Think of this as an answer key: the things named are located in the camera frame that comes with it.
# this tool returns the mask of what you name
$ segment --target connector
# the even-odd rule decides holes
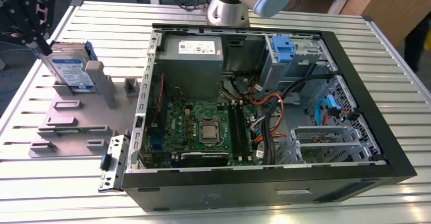
[[[346,119],[349,121],[356,121],[358,118],[360,114],[358,114],[358,110],[356,108],[352,108],[346,114]]]

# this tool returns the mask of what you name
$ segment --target red cable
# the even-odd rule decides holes
[[[161,74],[161,88],[159,88],[159,94],[158,94],[158,99],[157,99],[157,105],[155,105],[155,113],[154,113],[154,118],[150,124],[154,123],[155,118],[157,118],[157,113],[158,113],[158,107],[159,107],[159,102],[161,102],[161,95],[162,95],[162,86],[163,86],[163,74]]]

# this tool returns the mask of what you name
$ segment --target motherboard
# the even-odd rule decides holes
[[[256,165],[249,132],[254,107],[226,102],[170,102],[162,137],[141,153],[147,168]]]

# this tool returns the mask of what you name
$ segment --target metal bracket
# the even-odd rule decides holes
[[[129,136],[110,138],[106,154],[101,157],[98,192],[121,192],[121,179],[125,169]]]

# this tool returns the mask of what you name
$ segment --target cpu socket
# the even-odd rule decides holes
[[[212,147],[220,142],[217,119],[198,121],[198,142],[206,147]]]

